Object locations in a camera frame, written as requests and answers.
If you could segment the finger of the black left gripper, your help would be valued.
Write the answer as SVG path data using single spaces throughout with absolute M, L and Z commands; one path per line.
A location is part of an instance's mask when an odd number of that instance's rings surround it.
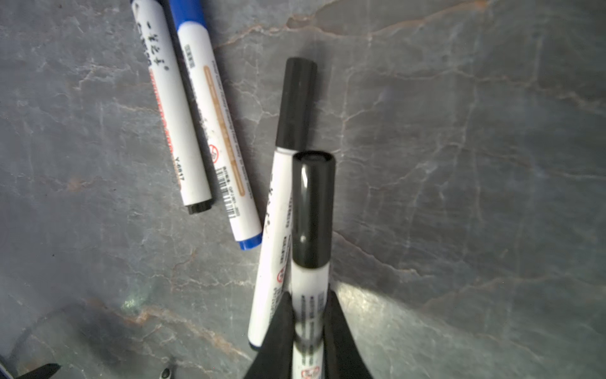
M 58 363 L 47 363 L 15 379 L 51 379 L 61 368 Z

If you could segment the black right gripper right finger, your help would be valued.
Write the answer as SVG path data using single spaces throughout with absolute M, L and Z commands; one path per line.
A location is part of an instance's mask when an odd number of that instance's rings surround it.
M 355 344 L 338 296 L 331 289 L 324 311 L 324 377 L 372 378 Z

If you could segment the blue whiteboard marker pen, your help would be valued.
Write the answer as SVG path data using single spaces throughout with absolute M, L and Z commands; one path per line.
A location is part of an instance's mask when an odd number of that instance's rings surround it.
M 169 2 L 220 196 L 242 250 L 262 243 L 262 227 L 200 1 Z

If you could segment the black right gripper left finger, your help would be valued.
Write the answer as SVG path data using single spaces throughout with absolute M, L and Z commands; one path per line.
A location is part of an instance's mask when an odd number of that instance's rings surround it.
M 285 293 L 276 308 L 264 342 L 244 379 L 290 379 L 294 343 L 295 316 L 290 293 Z

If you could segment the black marker pen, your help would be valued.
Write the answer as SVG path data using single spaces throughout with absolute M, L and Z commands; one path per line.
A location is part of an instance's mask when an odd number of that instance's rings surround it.
M 328 301 L 335 163 L 333 155 L 321 151 L 297 153 L 293 160 L 293 378 L 324 376 L 324 312 Z
M 130 6 L 145 48 L 181 199 L 188 213 L 203 213 L 211 208 L 211 189 L 164 8 L 148 0 L 134 0 Z
M 159 379 L 172 379 L 173 378 L 173 370 L 170 367 L 166 367 L 161 372 Z
M 317 64 L 292 57 L 287 60 L 271 167 L 263 240 L 249 318 L 248 341 L 258 350 L 285 289 L 292 236 L 292 164 L 309 135 Z

